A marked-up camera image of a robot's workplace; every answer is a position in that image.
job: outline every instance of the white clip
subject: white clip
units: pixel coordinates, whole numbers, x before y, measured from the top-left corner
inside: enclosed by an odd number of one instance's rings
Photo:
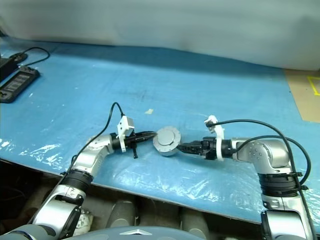
[[[127,117],[127,116],[122,116],[120,122],[116,126],[118,130],[118,136],[116,136],[119,139],[120,146],[122,152],[126,152],[126,144],[125,144],[125,138],[126,136],[129,136],[132,131],[134,130],[134,121],[132,118]]]
[[[204,123],[213,123],[216,124],[218,122],[217,118],[214,115],[210,115]],[[216,133],[216,158],[218,161],[223,161],[224,158],[222,157],[222,139],[225,139],[225,133],[221,125],[209,126],[209,131],[211,133]]]

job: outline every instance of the cardboard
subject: cardboard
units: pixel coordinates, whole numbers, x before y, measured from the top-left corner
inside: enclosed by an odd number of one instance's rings
[[[320,123],[320,72],[299,70],[284,72],[302,119]]]

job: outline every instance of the round metal lid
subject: round metal lid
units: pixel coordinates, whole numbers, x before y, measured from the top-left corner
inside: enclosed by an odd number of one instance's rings
[[[166,126],[158,130],[157,135],[153,138],[153,145],[156,150],[164,156],[175,154],[177,146],[181,141],[181,134],[173,126]]]

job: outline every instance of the yellow tape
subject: yellow tape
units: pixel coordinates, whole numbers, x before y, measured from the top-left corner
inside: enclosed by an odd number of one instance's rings
[[[316,96],[320,96],[320,92],[318,92],[316,86],[315,86],[315,83],[313,82],[313,80],[319,80],[320,81],[320,77],[314,77],[314,76],[308,76],[308,81],[314,91],[314,95]]]

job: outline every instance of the blue surface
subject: blue surface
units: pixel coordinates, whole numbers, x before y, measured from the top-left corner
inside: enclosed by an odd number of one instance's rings
[[[281,69],[170,49],[114,47],[6,39],[4,57],[27,47],[48,49],[34,65],[41,73],[14,103],[1,104],[0,156],[35,169],[60,173],[107,120],[112,102],[133,118],[135,129],[177,127],[182,141],[210,136],[203,121],[248,118],[277,126],[299,141],[313,160],[306,197],[320,232],[320,124],[303,121]],[[26,62],[44,54],[34,51]],[[153,109],[152,114],[145,114]],[[115,132],[115,114],[107,132]],[[225,137],[273,134],[263,126],[224,126]],[[152,142],[107,158],[97,185],[178,203],[202,211],[259,222],[263,210],[252,165],[160,156]],[[306,169],[293,149],[297,169]]]

